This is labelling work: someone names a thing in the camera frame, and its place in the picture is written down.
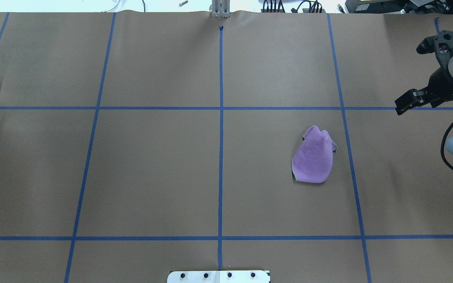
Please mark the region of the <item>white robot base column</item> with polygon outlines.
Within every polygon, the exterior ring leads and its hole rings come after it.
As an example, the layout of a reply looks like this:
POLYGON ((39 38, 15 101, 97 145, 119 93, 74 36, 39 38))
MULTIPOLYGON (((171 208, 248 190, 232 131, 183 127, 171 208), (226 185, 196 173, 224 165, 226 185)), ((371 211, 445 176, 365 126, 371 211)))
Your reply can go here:
POLYGON ((264 270, 174 271, 167 283, 271 283, 271 276, 264 270))

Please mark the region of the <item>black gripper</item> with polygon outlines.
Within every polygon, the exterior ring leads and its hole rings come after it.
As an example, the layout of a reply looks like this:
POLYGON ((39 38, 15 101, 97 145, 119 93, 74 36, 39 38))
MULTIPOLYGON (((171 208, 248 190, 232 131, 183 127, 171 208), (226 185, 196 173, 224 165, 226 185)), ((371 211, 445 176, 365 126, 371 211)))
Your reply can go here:
POLYGON ((395 100, 397 115, 430 104, 438 107, 445 102, 453 101, 453 77, 448 70, 438 68, 429 78, 428 85, 418 91, 412 88, 395 100))

